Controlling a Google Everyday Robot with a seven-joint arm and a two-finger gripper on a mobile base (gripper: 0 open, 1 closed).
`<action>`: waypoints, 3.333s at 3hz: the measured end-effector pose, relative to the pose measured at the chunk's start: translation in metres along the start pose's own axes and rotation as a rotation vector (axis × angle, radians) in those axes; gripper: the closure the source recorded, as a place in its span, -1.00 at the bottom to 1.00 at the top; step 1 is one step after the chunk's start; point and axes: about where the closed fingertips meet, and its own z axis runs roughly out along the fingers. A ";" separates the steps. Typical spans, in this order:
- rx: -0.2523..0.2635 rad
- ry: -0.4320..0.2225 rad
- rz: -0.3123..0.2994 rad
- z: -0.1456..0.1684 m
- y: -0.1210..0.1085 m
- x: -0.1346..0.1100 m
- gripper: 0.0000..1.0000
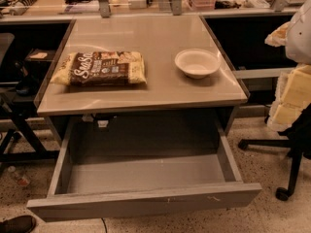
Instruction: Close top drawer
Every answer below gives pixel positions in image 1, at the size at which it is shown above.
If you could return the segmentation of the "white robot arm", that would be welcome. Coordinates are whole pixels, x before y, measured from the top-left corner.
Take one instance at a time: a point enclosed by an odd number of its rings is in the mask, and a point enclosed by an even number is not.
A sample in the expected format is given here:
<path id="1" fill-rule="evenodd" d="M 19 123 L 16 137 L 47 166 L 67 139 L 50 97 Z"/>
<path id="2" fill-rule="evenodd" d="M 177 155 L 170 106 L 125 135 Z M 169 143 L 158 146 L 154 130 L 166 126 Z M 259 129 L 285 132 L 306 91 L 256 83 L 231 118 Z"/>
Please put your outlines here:
<path id="1" fill-rule="evenodd" d="M 311 0 L 306 0 L 290 21 L 282 24 L 264 40 L 272 47 L 285 47 L 286 57 L 297 63 L 289 74 L 277 81 L 267 125 L 285 131 L 311 104 Z"/>

